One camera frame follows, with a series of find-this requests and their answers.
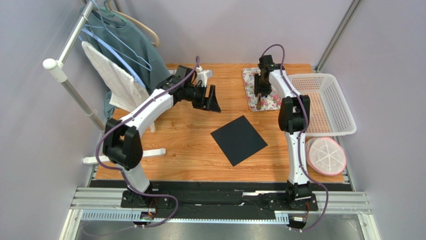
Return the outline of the iridescent knife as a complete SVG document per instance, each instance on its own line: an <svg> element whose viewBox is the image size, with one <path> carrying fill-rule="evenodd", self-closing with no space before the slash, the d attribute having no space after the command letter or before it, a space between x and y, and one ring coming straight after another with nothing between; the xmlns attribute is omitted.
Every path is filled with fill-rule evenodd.
<svg viewBox="0 0 426 240"><path fill-rule="evenodd" d="M259 93L257 98L256 110L260 111L261 109L262 109L262 94Z"/></svg>

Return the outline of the black paper napkin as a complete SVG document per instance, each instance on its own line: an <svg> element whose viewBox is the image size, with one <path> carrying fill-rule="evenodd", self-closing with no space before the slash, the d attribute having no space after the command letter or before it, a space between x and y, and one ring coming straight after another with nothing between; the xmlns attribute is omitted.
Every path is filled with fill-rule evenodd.
<svg viewBox="0 0 426 240"><path fill-rule="evenodd" d="M268 146L244 115L210 134L233 167Z"/></svg>

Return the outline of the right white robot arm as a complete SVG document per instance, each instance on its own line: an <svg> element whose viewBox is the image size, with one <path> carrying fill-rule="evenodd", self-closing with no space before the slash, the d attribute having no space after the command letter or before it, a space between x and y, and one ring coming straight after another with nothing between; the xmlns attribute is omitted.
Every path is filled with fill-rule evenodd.
<svg viewBox="0 0 426 240"><path fill-rule="evenodd" d="M274 63L271 55L261 56L258 68L254 74L256 108L261 108L261 99L270 95L272 90L281 98L278 126L286 138L289 161L284 202L290 209L305 208L307 211L317 211L317 199L306 169L305 142L309 126L310 97L302 95L294 88L283 65Z"/></svg>

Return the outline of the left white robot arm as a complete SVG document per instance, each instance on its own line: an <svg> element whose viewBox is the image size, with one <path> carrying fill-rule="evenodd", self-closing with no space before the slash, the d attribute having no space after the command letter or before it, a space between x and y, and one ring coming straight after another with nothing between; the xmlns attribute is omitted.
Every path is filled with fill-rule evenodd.
<svg viewBox="0 0 426 240"><path fill-rule="evenodd" d="M134 111L107 122L102 153L116 165L130 191L151 196L146 193L150 181L141 166L144 155L141 137L158 117L181 101L190 102L195 109L221 112L215 86L207 84L212 76L211 70L179 65L175 74L161 81Z"/></svg>

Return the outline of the floral tray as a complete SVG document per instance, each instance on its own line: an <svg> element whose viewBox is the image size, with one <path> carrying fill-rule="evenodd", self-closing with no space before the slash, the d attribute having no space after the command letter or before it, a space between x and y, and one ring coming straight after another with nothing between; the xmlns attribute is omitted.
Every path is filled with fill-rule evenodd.
<svg viewBox="0 0 426 240"><path fill-rule="evenodd" d="M282 98L272 86L271 93L268 96L260 98L260 108L258 108L259 97L255 95L255 73L259 71L258 67L249 67L242 69L242 80L246 93L248 107L252 112L275 111L279 110Z"/></svg>

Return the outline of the white plastic basket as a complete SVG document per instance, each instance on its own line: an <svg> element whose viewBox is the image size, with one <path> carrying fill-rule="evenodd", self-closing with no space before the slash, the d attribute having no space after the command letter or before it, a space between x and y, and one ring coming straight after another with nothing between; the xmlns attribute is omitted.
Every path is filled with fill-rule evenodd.
<svg viewBox="0 0 426 240"><path fill-rule="evenodd" d="M328 73L288 76L292 85L310 98L308 137L352 135L357 125L336 77Z"/></svg>

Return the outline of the wooden hanger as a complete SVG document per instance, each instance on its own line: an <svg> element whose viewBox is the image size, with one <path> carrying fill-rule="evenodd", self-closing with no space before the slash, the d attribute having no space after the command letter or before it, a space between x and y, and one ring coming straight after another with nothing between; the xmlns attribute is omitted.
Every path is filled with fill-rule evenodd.
<svg viewBox="0 0 426 240"><path fill-rule="evenodd" d="M105 0L104 5L109 11L111 11L111 13L114 16L117 16L122 21L132 22L138 28L145 30L147 33L149 33L153 37L154 41L152 41L151 43L155 48L160 46L161 42L157 33L153 31L151 28L149 28L148 26L146 26L145 24L143 24L142 22L140 22L139 20L121 12L120 3L118 0Z"/></svg>

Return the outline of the white towel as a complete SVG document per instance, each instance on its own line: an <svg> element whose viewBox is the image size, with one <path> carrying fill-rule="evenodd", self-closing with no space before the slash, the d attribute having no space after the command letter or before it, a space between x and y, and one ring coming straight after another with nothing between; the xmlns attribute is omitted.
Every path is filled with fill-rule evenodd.
<svg viewBox="0 0 426 240"><path fill-rule="evenodd" d="M84 53L111 91L109 103L132 112L149 98L140 78L130 66L120 67L87 41L81 43Z"/></svg>

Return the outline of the pink rimmed mesh cover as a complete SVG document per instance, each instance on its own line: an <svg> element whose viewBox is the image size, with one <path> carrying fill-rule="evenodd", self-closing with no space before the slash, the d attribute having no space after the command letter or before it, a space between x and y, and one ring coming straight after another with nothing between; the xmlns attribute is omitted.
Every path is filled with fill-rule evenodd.
<svg viewBox="0 0 426 240"><path fill-rule="evenodd" d="M344 149L331 137L313 137L305 144L308 165L319 174L336 176L347 165Z"/></svg>

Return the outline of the teal shirt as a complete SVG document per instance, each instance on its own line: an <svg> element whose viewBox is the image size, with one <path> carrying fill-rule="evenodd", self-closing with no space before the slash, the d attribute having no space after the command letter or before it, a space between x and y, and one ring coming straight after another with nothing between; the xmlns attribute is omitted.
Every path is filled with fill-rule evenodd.
<svg viewBox="0 0 426 240"><path fill-rule="evenodd" d="M171 74L151 40L132 22L108 19L95 10L87 17L81 43L111 96L111 106L132 112Z"/></svg>

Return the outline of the blue hanger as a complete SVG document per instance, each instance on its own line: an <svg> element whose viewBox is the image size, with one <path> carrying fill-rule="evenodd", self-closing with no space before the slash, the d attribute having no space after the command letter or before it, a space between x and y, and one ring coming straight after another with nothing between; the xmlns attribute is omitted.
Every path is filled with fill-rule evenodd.
<svg viewBox="0 0 426 240"><path fill-rule="evenodd" d="M93 8L82 29L98 51L120 67L131 67L145 89L151 88L151 75L161 58L148 37L132 22L116 21Z"/></svg>

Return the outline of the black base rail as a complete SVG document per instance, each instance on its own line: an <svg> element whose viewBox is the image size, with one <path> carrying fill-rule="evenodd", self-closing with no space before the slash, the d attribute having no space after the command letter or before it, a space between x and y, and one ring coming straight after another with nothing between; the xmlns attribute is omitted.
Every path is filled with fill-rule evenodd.
<svg viewBox="0 0 426 240"><path fill-rule="evenodd" d="M292 203L284 182L152 181L144 195L122 180L94 180L75 197L100 209L157 211L157 218L174 220L264 221L275 213L320 213L325 191L311 184L312 197Z"/></svg>

